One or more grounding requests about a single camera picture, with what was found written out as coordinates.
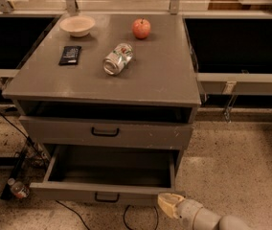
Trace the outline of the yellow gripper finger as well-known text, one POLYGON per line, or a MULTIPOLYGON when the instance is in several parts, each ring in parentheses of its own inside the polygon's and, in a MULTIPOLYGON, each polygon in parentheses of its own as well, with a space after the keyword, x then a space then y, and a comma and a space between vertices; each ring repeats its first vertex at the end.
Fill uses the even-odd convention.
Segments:
POLYGON ((171 194, 171 193, 162 193, 158 195, 158 205, 162 211, 170 218, 177 219, 177 206, 185 198, 182 195, 171 194))

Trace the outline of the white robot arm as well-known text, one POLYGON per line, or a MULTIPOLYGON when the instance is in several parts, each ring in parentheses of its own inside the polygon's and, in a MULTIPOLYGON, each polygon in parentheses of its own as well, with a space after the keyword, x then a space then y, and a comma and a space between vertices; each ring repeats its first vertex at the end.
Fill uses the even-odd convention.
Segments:
POLYGON ((184 230, 253 230, 240 218, 220 216, 182 195, 162 193, 157 201, 162 211, 178 219, 184 230))

